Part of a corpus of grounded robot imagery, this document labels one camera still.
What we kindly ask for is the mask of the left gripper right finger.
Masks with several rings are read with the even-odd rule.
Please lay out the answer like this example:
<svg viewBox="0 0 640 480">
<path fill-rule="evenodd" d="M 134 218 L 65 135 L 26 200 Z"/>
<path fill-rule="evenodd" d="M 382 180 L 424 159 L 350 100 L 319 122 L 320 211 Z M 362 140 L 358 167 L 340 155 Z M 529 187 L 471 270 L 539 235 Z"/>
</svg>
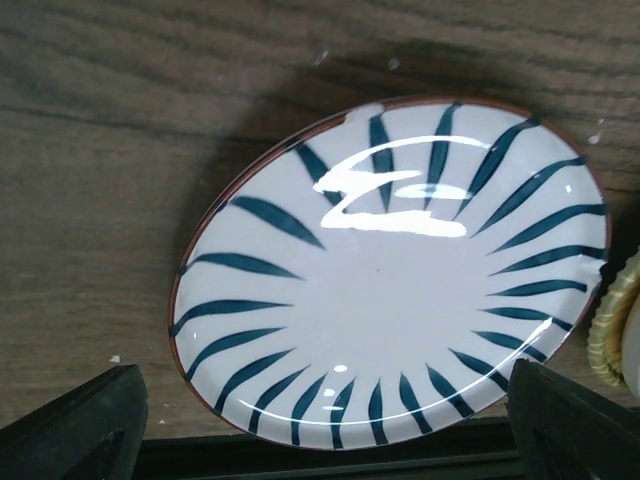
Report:
<svg viewBox="0 0 640 480">
<path fill-rule="evenodd" d="M 637 479 L 639 411 L 527 360 L 514 364 L 507 411 L 528 479 Z"/>
</svg>

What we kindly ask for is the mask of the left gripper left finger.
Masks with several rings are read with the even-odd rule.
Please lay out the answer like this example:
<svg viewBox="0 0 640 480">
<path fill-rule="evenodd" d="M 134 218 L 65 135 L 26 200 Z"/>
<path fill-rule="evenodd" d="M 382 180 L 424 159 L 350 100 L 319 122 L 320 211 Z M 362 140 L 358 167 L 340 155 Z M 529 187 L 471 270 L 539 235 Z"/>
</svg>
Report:
<svg viewBox="0 0 640 480">
<path fill-rule="evenodd" d="M 137 365 L 115 366 L 1 429 L 3 479 L 129 479 L 149 414 Z"/>
</svg>

